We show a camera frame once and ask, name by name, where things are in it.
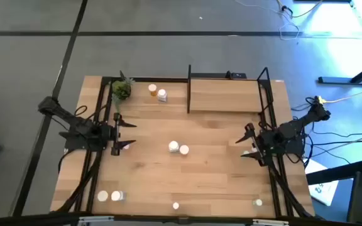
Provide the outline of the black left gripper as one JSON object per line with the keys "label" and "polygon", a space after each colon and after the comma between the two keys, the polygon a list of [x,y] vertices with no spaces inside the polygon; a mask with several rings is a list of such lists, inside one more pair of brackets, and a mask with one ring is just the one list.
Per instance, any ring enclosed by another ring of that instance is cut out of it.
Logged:
{"label": "black left gripper", "polygon": [[119,126],[121,127],[136,127],[136,125],[127,123],[123,120],[120,113],[114,113],[114,126],[110,126],[107,122],[101,124],[102,131],[102,143],[105,147],[109,147],[109,141],[112,141],[111,155],[119,156],[118,149],[124,149],[126,146],[136,142],[136,140],[118,141],[119,138]]}

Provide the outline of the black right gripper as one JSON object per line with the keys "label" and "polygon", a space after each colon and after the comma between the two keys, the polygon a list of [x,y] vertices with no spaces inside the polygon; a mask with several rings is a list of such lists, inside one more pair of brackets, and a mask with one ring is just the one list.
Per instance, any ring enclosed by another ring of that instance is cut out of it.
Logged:
{"label": "black right gripper", "polygon": [[259,135],[255,135],[255,128],[252,123],[248,123],[244,127],[245,132],[242,138],[238,139],[235,143],[243,142],[249,138],[252,138],[255,153],[247,155],[241,155],[242,158],[253,158],[259,162],[260,166],[274,166],[273,151],[275,146],[275,130],[262,131]]}

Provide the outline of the black box behind shelf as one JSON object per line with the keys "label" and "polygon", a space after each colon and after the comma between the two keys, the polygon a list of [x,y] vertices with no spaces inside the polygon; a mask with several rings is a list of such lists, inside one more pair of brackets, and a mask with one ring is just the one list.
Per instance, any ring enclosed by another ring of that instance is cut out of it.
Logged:
{"label": "black box behind shelf", "polygon": [[227,71],[226,72],[226,78],[230,79],[230,80],[247,79],[247,76],[246,76],[245,73],[237,73],[237,72]]}

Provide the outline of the green potted plant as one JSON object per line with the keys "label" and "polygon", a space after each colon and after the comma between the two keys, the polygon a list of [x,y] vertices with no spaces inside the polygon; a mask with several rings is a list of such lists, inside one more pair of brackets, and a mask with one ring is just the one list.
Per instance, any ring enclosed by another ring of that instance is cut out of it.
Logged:
{"label": "green potted plant", "polygon": [[121,104],[131,96],[132,86],[135,80],[130,77],[126,77],[120,70],[120,79],[112,83],[112,101],[114,102],[116,112],[121,112]]}

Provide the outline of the white plastic bottle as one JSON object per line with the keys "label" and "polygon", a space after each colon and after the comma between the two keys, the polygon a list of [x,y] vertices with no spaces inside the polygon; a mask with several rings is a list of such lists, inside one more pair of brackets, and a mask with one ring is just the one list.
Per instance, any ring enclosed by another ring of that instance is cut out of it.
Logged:
{"label": "white plastic bottle", "polygon": [[111,193],[111,200],[114,202],[123,201],[125,199],[125,192],[124,191],[113,191]]}

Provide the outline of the white printed paper sheet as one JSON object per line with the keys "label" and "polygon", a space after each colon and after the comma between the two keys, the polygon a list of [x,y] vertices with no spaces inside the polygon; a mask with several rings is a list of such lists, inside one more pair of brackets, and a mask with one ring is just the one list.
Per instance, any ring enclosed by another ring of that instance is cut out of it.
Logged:
{"label": "white printed paper sheet", "polygon": [[[315,173],[322,170],[327,170],[327,168],[320,163],[310,159],[307,167],[305,168],[305,173]],[[331,206],[337,186],[338,180],[327,183],[309,185],[310,195],[318,202],[321,202],[322,204],[329,207]]]}

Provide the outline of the black floor beam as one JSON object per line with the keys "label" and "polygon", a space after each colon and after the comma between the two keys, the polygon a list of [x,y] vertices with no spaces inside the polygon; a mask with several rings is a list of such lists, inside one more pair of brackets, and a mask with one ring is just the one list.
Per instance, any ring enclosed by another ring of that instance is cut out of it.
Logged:
{"label": "black floor beam", "polygon": [[309,173],[306,178],[308,185],[316,185],[353,178],[357,172],[362,173],[362,161]]}

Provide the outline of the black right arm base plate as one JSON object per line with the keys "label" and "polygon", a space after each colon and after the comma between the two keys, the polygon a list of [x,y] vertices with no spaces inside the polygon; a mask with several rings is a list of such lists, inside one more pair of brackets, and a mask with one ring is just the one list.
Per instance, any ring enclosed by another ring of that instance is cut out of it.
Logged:
{"label": "black right arm base plate", "polygon": [[302,154],[303,151],[303,136],[294,135],[286,137],[280,132],[275,131],[275,146],[272,149],[274,154]]}

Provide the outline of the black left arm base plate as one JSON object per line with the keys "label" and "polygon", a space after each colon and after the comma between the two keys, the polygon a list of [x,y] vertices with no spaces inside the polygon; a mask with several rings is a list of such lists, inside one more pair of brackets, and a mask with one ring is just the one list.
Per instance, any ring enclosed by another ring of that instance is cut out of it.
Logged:
{"label": "black left arm base plate", "polygon": [[97,131],[81,134],[78,132],[59,132],[65,142],[65,148],[68,150],[87,149],[90,151],[102,151],[108,140],[111,138],[111,133],[107,131]]}

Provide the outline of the wooden shelf with black frame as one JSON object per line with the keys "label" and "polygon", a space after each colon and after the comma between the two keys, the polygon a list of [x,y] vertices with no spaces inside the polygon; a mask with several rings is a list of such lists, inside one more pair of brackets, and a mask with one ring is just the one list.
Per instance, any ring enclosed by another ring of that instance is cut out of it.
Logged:
{"label": "wooden shelf with black frame", "polygon": [[273,102],[268,68],[256,79],[226,78],[225,73],[187,74],[187,112],[260,113]]}

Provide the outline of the black table rail frame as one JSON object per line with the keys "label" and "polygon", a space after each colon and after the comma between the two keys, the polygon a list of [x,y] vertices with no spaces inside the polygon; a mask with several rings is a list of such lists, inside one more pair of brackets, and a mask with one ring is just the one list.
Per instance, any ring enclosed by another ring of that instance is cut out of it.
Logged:
{"label": "black table rail frame", "polygon": [[[151,96],[149,84],[165,89],[167,102]],[[270,174],[251,158],[249,141],[235,143],[244,126],[260,121],[259,113],[187,112],[187,80],[137,78],[122,104],[123,119],[136,127],[121,128],[124,140],[136,140],[119,156],[102,153],[96,189],[86,189],[83,211],[94,214],[264,217],[289,215],[282,192],[272,193]],[[187,155],[171,153],[168,144],[187,145]],[[107,201],[97,194],[106,190]],[[125,199],[111,200],[113,191]],[[253,205],[261,199],[262,206]],[[180,207],[174,210],[174,202]]]}

